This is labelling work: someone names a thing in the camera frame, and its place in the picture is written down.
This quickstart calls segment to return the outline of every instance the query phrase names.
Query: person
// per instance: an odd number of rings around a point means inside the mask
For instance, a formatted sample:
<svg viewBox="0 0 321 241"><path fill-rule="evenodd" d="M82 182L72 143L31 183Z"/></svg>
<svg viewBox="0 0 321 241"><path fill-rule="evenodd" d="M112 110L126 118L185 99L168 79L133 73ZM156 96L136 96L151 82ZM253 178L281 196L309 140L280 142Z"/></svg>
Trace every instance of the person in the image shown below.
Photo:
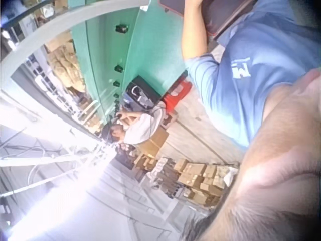
<svg viewBox="0 0 321 241"><path fill-rule="evenodd" d="M120 117L119 120L122 123L107 123L102 130L101 137L107 142L124 142L135 145L153 136L166 116L166 105L160 101L149 113L123 110L116 116Z"/></svg>
<svg viewBox="0 0 321 241"><path fill-rule="evenodd" d="M181 241L320 240L321 73L290 88L249 146L234 183Z"/></svg>
<svg viewBox="0 0 321 241"><path fill-rule="evenodd" d="M182 55L213 125L247 148L290 87L320 64L321 37L300 26L288 0L258 0L207 53L202 0L185 0Z"/></svg>

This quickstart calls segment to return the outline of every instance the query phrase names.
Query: white logo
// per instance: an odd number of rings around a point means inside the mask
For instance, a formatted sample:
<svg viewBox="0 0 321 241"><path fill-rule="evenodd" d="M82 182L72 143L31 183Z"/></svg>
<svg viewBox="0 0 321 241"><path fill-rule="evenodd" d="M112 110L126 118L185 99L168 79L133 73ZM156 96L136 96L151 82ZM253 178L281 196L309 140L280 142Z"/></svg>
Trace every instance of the white logo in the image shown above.
<svg viewBox="0 0 321 241"><path fill-rule="evenodd" d="M241 77L251 77L246 63L249 60L250 58L237 59L232 61L231 67L233 72L233 78L240 79Z"/></svg>

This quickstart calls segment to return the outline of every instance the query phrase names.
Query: sleeve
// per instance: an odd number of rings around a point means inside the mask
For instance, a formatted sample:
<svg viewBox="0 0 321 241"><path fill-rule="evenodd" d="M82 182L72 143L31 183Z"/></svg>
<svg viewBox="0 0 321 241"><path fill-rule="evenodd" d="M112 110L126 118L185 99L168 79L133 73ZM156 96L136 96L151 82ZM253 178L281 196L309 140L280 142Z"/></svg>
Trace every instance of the sleeve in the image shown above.
<svg viewBox="0 0 321 241"><path fill-rule="evenodd" d="M185 64L189 77L200 93L202 102L206 104L215 91L219 63L215 61L212 54L205 54L188 59Z"/></svg>

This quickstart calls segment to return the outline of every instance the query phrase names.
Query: blue t-shirt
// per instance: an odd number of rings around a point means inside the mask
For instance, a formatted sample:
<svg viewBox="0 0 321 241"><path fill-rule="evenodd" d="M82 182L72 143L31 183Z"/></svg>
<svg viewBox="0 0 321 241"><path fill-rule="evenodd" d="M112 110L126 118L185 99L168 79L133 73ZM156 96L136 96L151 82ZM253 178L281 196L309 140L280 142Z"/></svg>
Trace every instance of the blue t-shirt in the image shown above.
<svg viewBox="0 0 321 241"><path fill-rule="evenodd" d="M247 147L273 87L292 85L320 66L321 37L286 16L255 12L228 32L221 63L211 54L186 62L214 126Z"/></svg>

